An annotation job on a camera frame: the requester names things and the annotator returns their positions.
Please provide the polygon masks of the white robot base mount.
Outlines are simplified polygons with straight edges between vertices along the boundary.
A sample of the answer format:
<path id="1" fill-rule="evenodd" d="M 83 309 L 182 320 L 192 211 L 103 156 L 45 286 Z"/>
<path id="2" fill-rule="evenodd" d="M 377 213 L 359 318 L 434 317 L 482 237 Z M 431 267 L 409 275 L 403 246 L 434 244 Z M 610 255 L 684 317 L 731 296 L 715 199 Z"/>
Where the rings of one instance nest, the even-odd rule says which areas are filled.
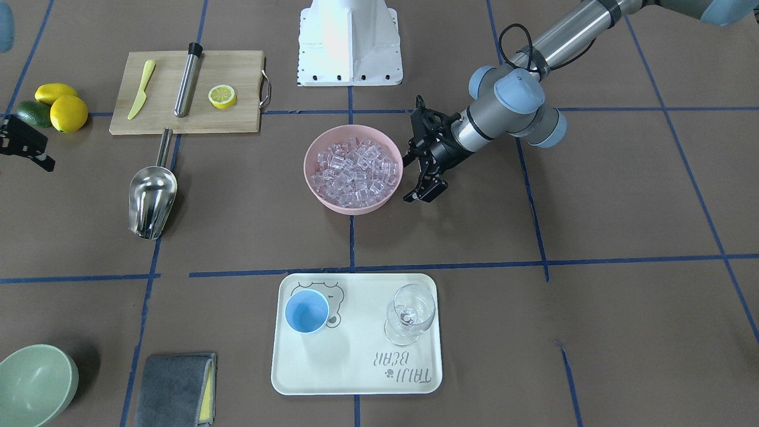
<path id="1" fill-rule="evenodd" d="M 314 1 L 301 10 L 296 83 L 379 87 L 404 80 L 396 9 L 384 1 Z"/>

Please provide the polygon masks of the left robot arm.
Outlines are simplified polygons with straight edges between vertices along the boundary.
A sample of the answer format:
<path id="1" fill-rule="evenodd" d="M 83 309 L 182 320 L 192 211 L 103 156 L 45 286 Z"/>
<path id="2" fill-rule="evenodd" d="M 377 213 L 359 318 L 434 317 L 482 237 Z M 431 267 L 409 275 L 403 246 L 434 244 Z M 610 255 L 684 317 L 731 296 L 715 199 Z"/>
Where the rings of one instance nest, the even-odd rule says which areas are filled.
<path id="1" fill-rule="evenodd" d="M 473 102 L 461 113 L 440 113 L 422 97 L 410 116 L 413 136 L 404 154 L 405 167 L 418 161 L 420 174 L 406 202 L 433 202 L 448 187 L 442 177 L 490 141 L 505 133 L 537 148 L 551 148 L 566 134 L 567 121 L 546 103 L 541 82 L 551 72 L 574 62 L 596 38 L 649 1 L 582 1 L 536 39 L 499 66 L 483 66 L 472 74 L 468 91 Z"/>

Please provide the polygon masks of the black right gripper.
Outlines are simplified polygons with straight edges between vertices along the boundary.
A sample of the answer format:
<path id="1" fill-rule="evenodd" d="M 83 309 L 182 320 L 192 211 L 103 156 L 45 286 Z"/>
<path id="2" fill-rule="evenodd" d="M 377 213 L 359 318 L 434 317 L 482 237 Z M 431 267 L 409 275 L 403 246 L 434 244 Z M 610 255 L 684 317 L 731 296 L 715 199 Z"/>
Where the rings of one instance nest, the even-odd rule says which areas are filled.
<path id="1" fill-rule="evenodd" d="M 6 114 L 3 117 L 1 139 L 1 154 L 27 158 L 46 172 L 54 170 L 55 160 L 46 154 L 46 135 L 33 129 L 15 114 Z"/>

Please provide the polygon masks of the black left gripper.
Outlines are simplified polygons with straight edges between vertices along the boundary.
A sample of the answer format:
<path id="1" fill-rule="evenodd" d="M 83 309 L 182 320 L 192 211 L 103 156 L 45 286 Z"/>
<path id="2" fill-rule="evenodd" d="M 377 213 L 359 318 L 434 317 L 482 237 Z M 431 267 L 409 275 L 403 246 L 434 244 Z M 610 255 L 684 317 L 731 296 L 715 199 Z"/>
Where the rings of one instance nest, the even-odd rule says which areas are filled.
<path id="1" fill-rule="evenodd" d="M 448 116 L 429 109 L 421 95 L 416 97 L 416 105 L 410 115 L 413 136 L 402 161 L 404 167 L 408 167 L 418 160 L 422 172 L 414 189 L 404 195 L 405 202 L 433 202 L 448 188 L 448 182 L 440 176 L 426 174 L 442 174 L 473 154 L 456 140 L 452 131 L 452 125 L 462 118 L 460 113 Z"/>

